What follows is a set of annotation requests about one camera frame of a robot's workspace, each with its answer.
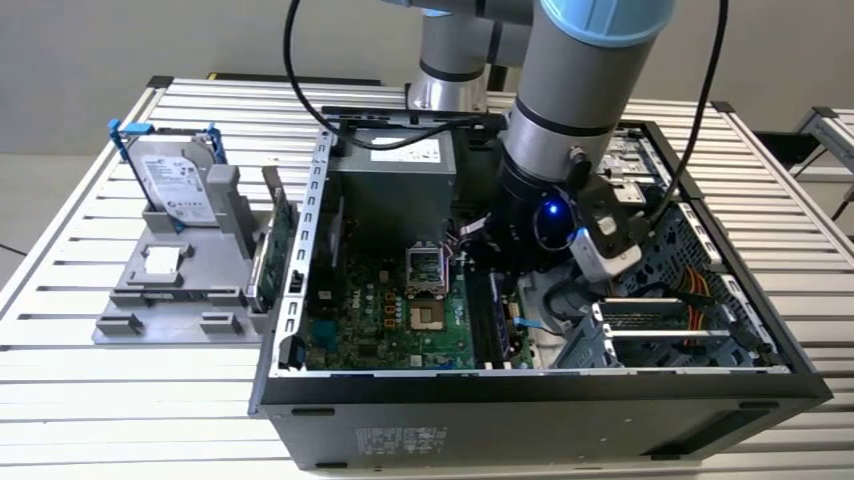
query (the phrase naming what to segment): black cable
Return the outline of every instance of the black cable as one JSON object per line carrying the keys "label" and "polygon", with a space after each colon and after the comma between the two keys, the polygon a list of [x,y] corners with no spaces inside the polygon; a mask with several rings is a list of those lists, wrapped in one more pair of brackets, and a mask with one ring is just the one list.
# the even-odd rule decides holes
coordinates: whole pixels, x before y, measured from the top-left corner
{"label": "black cable", "polygon": [[664,192],[664,196],[661,197],[661,203],[657,205],[652,214],[649,215],[649,225],[652,225],[652,230],[655,230],[655,228],[657,227],[657,222],[660,222],[660,219],[664,216],[664,210],[667,210],[667,204],[669,203],[669,199],[672,198],[676,187],[679,186],[679,179],[681,178],[681,175],[688,168],[688,160],[691,159],[693,147],[696,146],[696,139],[699,138],[699,130],[703,124],[703,113],[705,111],[705,103],[708,103],[708,94],[711,93],[711,82],[715,78],[715,71],[717,69],[717,60],[720,59],[723,37],[725,35],[725,24],[729,15],[729,1],[719,0],[717,5],[717,28],[715,31],[713,43],[711,45],[711,55],[708,57],[708,67],[705,68],[705,78],[703,79],[699,101],[696,102],[693,125],[691,126],[691,133],[688,135],[688,142],[684,146],[681,161],[679,162],[679,167],[676,168],[672,179],[669,181],[669,185],[667,186],[667,191]]}
{"label": "black cable", "polygon": [[552,332],[552,331],[550,331],[550,330],[548,330],[545,327],[529,327],[529,326],[528,326],[528,328],[536,328],[537,330],[540,330],[540,331],[545,332],[548,335],[553,335],[554,337],[560,337],[560,338],[562,338],[562,337],[564,337],[564,335],[562,335],[561,333]]}
{"label": "black cable", "polygon": [[7,245],[3,245],[2,243],[0,243],[0,248],[2,250],[7,250],[11,253],[17,253],[21,257],[25,257],[26,255],[29,255],[26,252],[23,252],[22,250],[18,250],[17,248],[9,247]]}
{"label": "black cable", "polygon": [[844,213],[844,209],[848,208],[848,201],[843,201],[839,204],[839,207],[836,208],[836,211],[832,212],[832,216],[829,217],[829,219],[835,222],[836,220],[839,220],[839,217],[841,216],[841,214]]}
{"label": "black cable", "polygon": [[354,137],[348,136],[341,132],[341,130],[332,125],[332,123],[322,117],[320,112],[310,106],[308,102],[308,98],[305,98],[305,94],[302,93],[302,89],[298,86],[298,82],[296,80],[296,74],[293,73],[293,63],[290,58],[290,50],[292,50],[292,37],[293,37],[293,21],[296,20],[296,10],[298,9],[300,0],[290,1],[290,7],[288,8],[288,15],[284,21],[284,34],[281,38],[281,59],[284,61],[284,71],[286,72],[288,81],[290,83],[290,88],[293,89],[293,94],[298,100],[298,103],[302,104],[302,108],[314,118],[317,123],[322,125],[322,127],[332,132],[337,138],[344,140],[346,143],[354,145],[358,148],[365,150],[378,150],[388,151],[396,150],[397,148],[402,148],[413,143],[420,142],[428,137],[444,132],[445,130],[450,130],[452,128],[461,126],[473,126],[480,125],[482,121],[477,118],[461,118],[458,120],[450,120],[449,122],[438,125],[437,127],[429,128],[424,130],[422,133],[414,135],[413,137],[406,138],[394,143],[389,143],[386,145],[373,145],[370,143],[365,143]]}
{"label": "black cable", "polygon": [[797,170],[797,172],[791,176],[791,178],[797,178],[797,176],[803,173],[803,171],[809,168],[809,165],[812,165],[812,163],[815,162],[815,160],[817,160],[817,157],[820,157],[824,152],[827,151],[827,147],[821,148],[817,152],[817,154],[815,154],[815,156],[812,158],[809,158],[804,163],[803,163],[803,167],[800,167],[800,170]]}

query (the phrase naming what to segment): metal frame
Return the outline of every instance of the metal frame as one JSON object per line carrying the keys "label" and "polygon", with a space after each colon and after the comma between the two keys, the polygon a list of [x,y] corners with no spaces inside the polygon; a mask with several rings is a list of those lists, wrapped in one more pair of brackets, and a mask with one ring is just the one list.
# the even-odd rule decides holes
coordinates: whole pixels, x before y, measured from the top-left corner
{"label": "metal frame", "polygon": [[[305,85],[304,89],[314,104],[402,105],[397,88]],[[490,94],[490,110],[506,109],[512,98],[510,93]],[[692,102],[632,100],[623,118],[655,121],[680,153],[693,109]],[[771,174],[767,164],[775,161],[760,148],[751,147],[752,134],[732,127],[736,118],[736,114],[724,118],[711,107],[705,109],[688,171],[836,398],[701,464],[661,461],[641,466],[588,461],[580,466],[401,470],[394,472],[397,476],[849,478],[851,255],[836,249],[839,239],[832,230],[812,220],[823,215],[807,216],[801,210],[801,190]],[[177,79],[168,87],[145,90],[127,119],[176,128],[201,128],[216,121],[229,161],[241,167],[240,189],[253,208],[270,208],[262,200],[269,194],[258,174],[261,165],[278,166],[289,198],[301,198],[316,126],[282,84]],[[105,291],[114,272],[119,272],[115,262],[129,255],[125,245],[134,241],[135,223],[141,222],[141,193],[130,182],[130,172],[106,149],[0,294],[0,310],[5,312],[0,320],[0,345],[5,345],[0,346],[0,388],[10,402],[0,409],[6,440],[0,446],[0,458],[6,460],[0,464],[13,461],[15,471],[33,475],[75,473],[103,479],[169,477],[178,469],[184,475],[200,477],[246,472],[256,478],[277,478],[282,472],[300,477],[272,429],[242,418],[258,358],[254,349],[91,348],[91,312],[98,311],[105,294],[83,291],[70,295],[62,288],[71,280],[85,280]],[[768,207],[783,211],[768,211]],[[45,405],[45,395],[65,403]],[[105,443],[106,450],[99,448]],[[591,474],[587,468],[597,470]]]}

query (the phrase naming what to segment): motherboard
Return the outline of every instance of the motherboard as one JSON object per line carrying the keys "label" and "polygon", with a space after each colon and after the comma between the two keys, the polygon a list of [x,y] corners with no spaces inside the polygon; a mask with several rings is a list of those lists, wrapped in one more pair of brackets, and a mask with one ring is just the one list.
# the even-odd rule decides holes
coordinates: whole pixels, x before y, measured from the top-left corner
{"label": "motherboard", "polygon": [[[337,313],[310,319],[309,369],[449,370],[476,368],[482,363],[472,338],[464,256],[450,253],[429,258],[425,248],[417,246],[406,251],[410,263],[404,258],[348,258]],[[412,288],[422,280],[441,280],[442,293],[433,295],[429,290]],[[521,315],[513,298],[500,301],[508,314],[514,311],[516,316]],[[526,368],[526,332],[516,331],[512,318],[502,321],[514,341],[508,347],[512,352],[506,362],[510,368]]]}

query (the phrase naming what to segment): label sticker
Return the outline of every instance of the label sticker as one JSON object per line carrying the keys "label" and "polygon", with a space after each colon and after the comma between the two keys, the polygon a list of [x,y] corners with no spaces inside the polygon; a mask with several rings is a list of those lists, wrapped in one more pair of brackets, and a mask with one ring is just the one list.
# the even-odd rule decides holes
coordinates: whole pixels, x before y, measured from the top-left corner
{"label": "label sticker", "polygon": [[[402,138],[377,137],[370,142],[373,145],[388,145],[398,142]],[[428,138],[408,147],[388,150],[386,152],[370,151],[370,161],[373,162],[404,162],[404,163],[440,163],[438,140]]]}
{"label": "label sticker", "polygon": [[356,428],[361,455],[424,455],[441,453],[446,427]]}
{"label": "label sticker", "polygon": [[196,165],[184,157],[161,155],[143,155],[141,161],[165,212],[186,224],[214,222]]}

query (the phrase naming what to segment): floor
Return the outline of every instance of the floor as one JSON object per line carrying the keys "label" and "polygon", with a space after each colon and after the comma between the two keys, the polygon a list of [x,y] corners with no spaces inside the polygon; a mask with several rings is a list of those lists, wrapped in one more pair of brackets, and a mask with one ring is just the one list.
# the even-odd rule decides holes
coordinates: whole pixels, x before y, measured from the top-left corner
{"label": "floor", "polygon": [[[29,250],[94,156],[0,154],[0,243]],[[0,287],[22,258],[0,249]]]}

